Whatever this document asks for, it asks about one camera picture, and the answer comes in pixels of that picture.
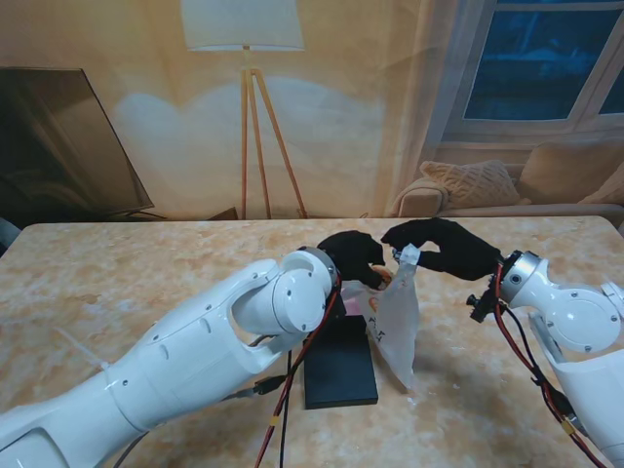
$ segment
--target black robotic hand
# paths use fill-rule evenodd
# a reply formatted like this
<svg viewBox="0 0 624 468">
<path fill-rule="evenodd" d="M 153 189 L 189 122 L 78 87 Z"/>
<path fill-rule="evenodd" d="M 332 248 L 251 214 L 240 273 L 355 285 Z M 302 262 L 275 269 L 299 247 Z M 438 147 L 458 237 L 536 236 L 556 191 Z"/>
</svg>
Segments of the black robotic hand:
<svg viewBox="0 0 624 468">
<path fill-rule="evenodd" d="M 394 226 L 381 242 L 401 251 L 407 244 L 420 248 L 432 241 L 439 252 L 423 252 L 418 264 L 434 271 L 445 271 L 462 280 L 478 280 L 493 273 L 500 250 L 475 236 L 459 224 L 432 217 L 415 219 Z"/>
<path fill-rule="evenodd" d="M 381 275 L 370 264 L 385 265 L 383 248 L 370 234 L 360 231 L 342 231 L 319 244 L 333 260 L 343 280 L 358 280 L 370 288 L 379 289 Z"/>
</svg>

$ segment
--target clear plastic bag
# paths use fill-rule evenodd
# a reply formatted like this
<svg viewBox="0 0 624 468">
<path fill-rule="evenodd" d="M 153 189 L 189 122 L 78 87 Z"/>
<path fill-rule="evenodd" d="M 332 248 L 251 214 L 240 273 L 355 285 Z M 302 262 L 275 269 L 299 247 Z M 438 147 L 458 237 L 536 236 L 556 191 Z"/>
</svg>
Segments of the clear plastic bag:
<svg viewBox="0 0 624 468">
<path fill-rule="evenodd" d="M 420 251 L 406 246 L 399 270 L 384 291 L 375 291 L 357 281 L 345 282 L 342 298 L 357 301 L 358 309 L 381 355 L 392 372 L 409 390 L 414 389 L 413 358 L 419 309 L 414 285 Z"/>
</svg>

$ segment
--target tabletop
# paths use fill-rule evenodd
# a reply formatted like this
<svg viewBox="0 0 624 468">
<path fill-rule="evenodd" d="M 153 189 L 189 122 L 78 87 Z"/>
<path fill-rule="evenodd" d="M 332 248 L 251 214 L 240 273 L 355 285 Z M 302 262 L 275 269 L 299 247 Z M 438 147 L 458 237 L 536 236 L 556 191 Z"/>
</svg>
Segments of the tabletop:
<svg viewBox="0 0 624 468">
<path fill-rule="evenodd" d="M 403 221 L 28 227 L 0 258 L 0 411 L 54 397 L 97 371 L 63 332 L 113 362 L 167 311 L 247 263 L 279 259 L 346 229 L 379 239 Z M 504 254 L 531 250 L 550 258 L 556 282 L 624 284 L 624 240 L 602 218 L 457 221 Z M 396 269 L 390 252 L 385 255 Z M 402 391 L 376 352 L 374 406 L 304 410 L 299 375 L 286 466 L 590 466 L 544 407 L 493 319 L 469 319 L 466 297 L 480 294 L 487 280 L 463 282 L 419 269 L 415 281 L 421 314 L 415 393 Z M 520 315 L 527 325 L 526 313 Z M 285 366 L 281 360 L 271 373 Z M 143 439 L 125 466 L 253 466 L 277 398 L 228 401 L 171 421 Z M 277 466 L 278 446 L 276 433 L 262 466 Z"/>
</svg>

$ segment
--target floor lamp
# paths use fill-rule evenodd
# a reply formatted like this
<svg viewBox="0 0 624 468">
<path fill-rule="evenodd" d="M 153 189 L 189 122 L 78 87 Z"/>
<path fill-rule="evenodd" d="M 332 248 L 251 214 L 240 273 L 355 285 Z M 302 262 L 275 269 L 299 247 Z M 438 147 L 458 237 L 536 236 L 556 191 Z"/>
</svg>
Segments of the floor lamp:
<svg viewBox="0 0 624 468">
<path fill-rule="evenodd" d="M 271 120 L 289 173 L 292 188 L 299 204 L 301 217 L 307 218 L 307 211 L 299 191 L 293 167 L 282 132 L 275 116 L 264 74 L 257 67 L 249 66 L 249 54 L 254 51 L 302 51 L 303 39 L 296 0 L 181 0 L 182 22 L 186 47 L 190 51 L 242 51 L 245 68 L 241 71 L 242 112 L 242 208 L 241 218 L 247 216 L 247 143 L 248 115 L 252 111 L 253 136 L 262 183 L 262 195 L 266 217 L 271 218 L 271 205 L 264 171 L 264 156 L 257 118 L 255 84 Z"/>
</svg>

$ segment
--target wire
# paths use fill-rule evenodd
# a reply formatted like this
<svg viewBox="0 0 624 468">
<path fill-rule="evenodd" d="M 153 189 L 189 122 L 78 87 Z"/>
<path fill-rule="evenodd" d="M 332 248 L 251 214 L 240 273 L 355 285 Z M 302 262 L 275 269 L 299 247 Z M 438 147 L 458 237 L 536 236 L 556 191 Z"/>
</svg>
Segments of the wire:
<svg viewBox="0 0 624 468">
<path fill-rule="evenodd" d="M 145 434 L 141 434 L 140 436 L 138 436 L 136 439 L 134 439 L 129 446 L 126 447 L 126 449 L 124 450 L 124 452 L 121 454 L 121 456 L 119 458 L 117 458 L 117 461 L 115 462 L 115 464 L 113 465 L 113 468 L 119 468 L 121 466 L 121 464 L 124 462 L 124 460 L 126 459 L 126 457 L 130 454 L 131 451 L 133 451 L 133 449 L 137 446 L 137 444 L 141 441 L 141 439 L 143 437 L 145 437 L 147 434 L 149 434 L 149 431 L 146 432 Z"/>
<path fill-rule="evenodd" d="M 271 437 L 273 436 L 273 432 L 275 432 L 275 425 L 277 424 L 280 413 L 282 412 L 282 408 L 284 407 L 284 402 L 288 394 L 291 391 L 291 387 L 293 386 L 294 374 L 296 373 L 296 370 L 299 368 L 299 366 L 303 362 L 303 358 L 305 358 L 305 355 L 308 352 L 308 349 L 310 349 L 310 345 L 314 341 L 314 338 L 316 338 L 319 332 L 323 329 L 323 327 L 325 326 L 325 323 L 330 317 L 333 304 L 335 303 L 336 298 L 340 294 L 341 286 L 342 286 L 342 280 L 340 276 L 338 276 L 336 286 L 333 292 L 331 293 L 330 299 L 328 301 L 328 306 L 325 309 L 325 315 L 323 316 L 321 325 L 319 325 L 317 329 L 312 331 L 312 333 L 310 334 L 310 337 L 303 344 L 301 351 L 299 352 L 298 356 L 294 360 L 294 364 L 292 365 L 291 371 L 288 373 L 286 382 L 284 383 L 284 386 L 282 387 L 282 394 L 280 395 L 277 405 L 275 406 L 275 409 L 273 410 L 273 416 L 271 417 L 271 422 L 269 423 L 269 427 L 267 427 L 266 432 L 264 433 L 264 441 L 262 441 L 262 446 L 260 447 L 260 452 L 258 453 L 257 458 L 255 460 L 254 468 L 259 468 L 260 463 L 262 462 L 262 458 L 264 458 L 264 454 L 266 453 L 266 450 L 269 446 L 269 442 L 271 442 Z"/>
<path fill-rule="evenodd" d="M 548 408 L 548 410 L 553 414 L 555 419 L 557 419 L 557 421 L 560 424 L 562 425 L 564 425 L 565 423 L 569 424 L 569 422 L 566 420 L 564 415 L 559 411 L 555 403 L 555 399 L 553 398 L 552 392 L 557 392 L 557 394 L 561 395 L 561 397 L 558 397 L 560 406 L 563 405 L 563 398 L 565 398 L 565 395 L 561 394 L 561 392 L 558 392 L 542 373 L 541 369 L 539 368 L 539 365 L 537 365 L 537 363 L 535 362 L 535 359 L 533 358 L 533 355 L 530 351 L 530 347 L 528 346 L 527 336 L 525 335 L 525 331 L 523 330 L 520 320 L 518 320 L 518 317 L 516 317 L 516 315 L 507 306 L 505 306 L 505 311 L 510 315 L 510 317 L 513 319 L 513 321 L 516 323 L 516 326 L 518 327 L 518 331 L 520 332 L 520 336 L 525 346 L 526 354 L 528 355 L 528 358 L 525 357 L 525 355 L 522 353 L 522 351 L 518 347 L 518 344 L 516 343 L 514 338 L 511 336 L 511 334 L 507 330 L 507 327 L 505 326 L 505 323 L 503 322 L 502 313 L 500 311 L 501 279 L 502 279 L 502 265 L 498 264 L 495 277 L 494 277 L 494 293 L 495 293 L 495 298 L 496 298 L 496 305 L 494 307 L 494 318 L 496 319 L 496 324 L 502 331 L 503 335 L 505 336 L 505 339 L 509 343 L 509 346 L 512 348 L 516 356 L 518 356 L 518 358 L 522 361 L 522 363 L 526 366 L 526 368 L 535 377 L 534 382 L 535 384 L 540 386 L 541 391 L 542 391 L 542 398 L 544 399 L 544 403 L 546 404 L 546 407 Z M 581 451 L 583 451 L 583 453 L 585 453 L 585 455 L 592 461 L 592 463 L 594 463 L 594 465 L 596 465 L 599 468 L 606 468 L 600 462 L 600 460 L 592 453 L 592 451 L 587 447 L 585 442 L 578 436 L 578 434 L 576 433 L 576 431 L 573 430 L 573 428 L 572 428 L 572 432 L 571 433 L 567 432 L 567 434 L 572 439 L 572 441 L 576 444 L 576 446 L 579 447 Z"/>
<path fill-rule="evenodd" d="M 250 346 L 251 348 L 254 348 L 258 344 L 260 344 L 262 341 L 264 341 L 266 338 L 272 338 L 272 336 L 270 334 L 262 334 L 258 338 L 256 338 L 254 341 L 252 341 L 250 344 L 248 344 L 248 346 Z"/>
<path fill-rule="evenodd" d="M 293 360 L 293 351 L 289 351 L 289 357 L 286 364 L 286 373 L 291 373 Z M 289 401 L 291 399 L 291 391 L 286 394 L 284 400 L 284 419 L 282 419 L 282 440 L 280 441 L 280 468 L 284 468 L 284 451 L 286 447 L 286 425 L 289 419 Z"/>
</svg>

